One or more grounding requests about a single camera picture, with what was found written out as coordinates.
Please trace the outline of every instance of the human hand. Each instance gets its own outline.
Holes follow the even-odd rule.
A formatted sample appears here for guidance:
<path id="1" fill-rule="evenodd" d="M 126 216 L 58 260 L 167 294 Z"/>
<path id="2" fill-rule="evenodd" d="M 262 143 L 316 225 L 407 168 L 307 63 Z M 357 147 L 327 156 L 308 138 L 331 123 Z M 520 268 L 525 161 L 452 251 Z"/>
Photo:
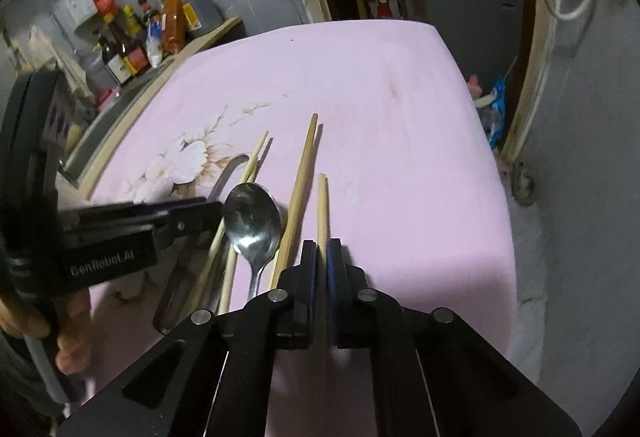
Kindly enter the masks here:
<path id="1" fill-rule="evenodd" d="M 62 373 L 82 372 L 91 359 L 91 300 L 89 290 L 68 295 L 64 301 L 68 318 L 58 334 L 56 365 Z M 23 335 L 44 338 L 50 327 L 44 316 L 33 306 L 12 294 L 0 294 L 0 327 L 14 338 Z"/>

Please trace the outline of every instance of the metal screw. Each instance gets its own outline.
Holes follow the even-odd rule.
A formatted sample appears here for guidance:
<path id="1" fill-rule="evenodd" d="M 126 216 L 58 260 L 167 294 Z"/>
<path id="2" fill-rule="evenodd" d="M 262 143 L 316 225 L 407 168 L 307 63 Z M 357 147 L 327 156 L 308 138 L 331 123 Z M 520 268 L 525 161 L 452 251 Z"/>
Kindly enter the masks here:
<path id="1" fill-rule="evenodd" d="M 433 317 L 440 323 L 451 323 L 455 318 L 453 311 L 446 307 L 438 307 L 433 312 Z"/>
<path id="2" fill-rule="evenodd" d="M 211 319 L 211 313 L 206 309 L 200 309 L 191 315 L 191 321 L 196 325 L 203 325 Z"/>
<path id="3" fill-rule="evenodd" d="M 289 294 L 284 289 L 271 289 L 270 292 L 267 293 L 267 298 L 272 302 L 281 302 L 287 299 Z"/>
<path id="4" fill-rule="evenodd" d="M 378 293 L 366 287 L 358 291 L 358 300 L 362 302 L 373 302 L 378 297 Z"/>

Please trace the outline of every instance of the pink cloth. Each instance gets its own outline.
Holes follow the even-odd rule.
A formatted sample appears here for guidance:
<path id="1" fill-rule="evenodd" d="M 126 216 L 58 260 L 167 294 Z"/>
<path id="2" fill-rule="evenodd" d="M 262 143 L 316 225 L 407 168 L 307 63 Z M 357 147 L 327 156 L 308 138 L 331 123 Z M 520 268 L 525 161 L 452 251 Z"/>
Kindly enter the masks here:
<path id="1" fill-rule="evenodd" d="M 158 175 L 175 173 L 181 164 L 180 172 L 192 172 L 193 165 L 197 170 L 203 146 L 207 162 L 196 182 L 174 188 L 206 194 L 225 157 L 251 152 L 268 129 L 273 143 L 257 181 L 286 205 L 313 112 L 322 125 L 313 175 L 329 178 L 331 236 L 342 239 L 372 287 L 413 309 L 448 306 L 505 352 L 515 315 L 515 270 L 504 190 L 466 82 L 427 24 L 360 20 L 288 27 L 192 57 L 131 128 L 93 199 L 161 198 L 172 182 L 163 184 Z M 188 162 L 180 162 L 172 146 L 187 146 Z M 302 227 L 302 239 L 315 238 L 316 180 Z M 263 289 L 269 276 L 267 268 Z M 249 279 L 240 258 L 232 309 L 244 305 Z M 153 309 L 142 310 L 146 334 Z M 126 325 L 123 312 L 113 316 Z M 110 328 L 102 339 L 128 356 L 98 352 L 103 381 L 143 346 L 135 338 L 129 352 L 132 331 L 117 325 L 104 322 Z M 356 354 L 338 353 L 330 366 L 335 416 L 328 425 L 339 426 L 327 435 L 375 435 L 366 356 Z M 279 414 L 304 398 L 296 395 L 304 392 L 299 356 L 292 351 L 278 357 L 270 435 L 311 435 L 304 407 L 295 421 Z"/>

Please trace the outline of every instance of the red label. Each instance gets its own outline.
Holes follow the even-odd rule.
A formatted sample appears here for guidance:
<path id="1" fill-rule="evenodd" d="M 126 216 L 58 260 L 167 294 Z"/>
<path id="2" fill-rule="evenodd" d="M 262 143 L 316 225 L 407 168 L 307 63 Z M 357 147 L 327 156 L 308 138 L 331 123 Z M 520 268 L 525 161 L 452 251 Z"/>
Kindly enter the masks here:
<path id="1" fill-rule="evenodd" d="M 149 60 L 146 59 L 145 53 L 140 47 L 127 54 L 127 59 L 137 72 L 149 65 Z"/>

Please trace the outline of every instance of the spoon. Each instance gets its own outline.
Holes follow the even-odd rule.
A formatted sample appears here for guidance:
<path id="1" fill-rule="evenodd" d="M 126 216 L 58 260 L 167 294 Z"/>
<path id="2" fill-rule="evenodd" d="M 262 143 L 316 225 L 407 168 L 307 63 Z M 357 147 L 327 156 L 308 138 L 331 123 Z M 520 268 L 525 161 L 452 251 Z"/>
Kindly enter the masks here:
<path id="1" fill-rule="evenodd" d="M 239 184 L 223 207 L 226 236 L 251 265 L 249 298 L 258 294 L 262 271 L 280 244 L 282 218 L 267 190 L 256 183 Z"/>

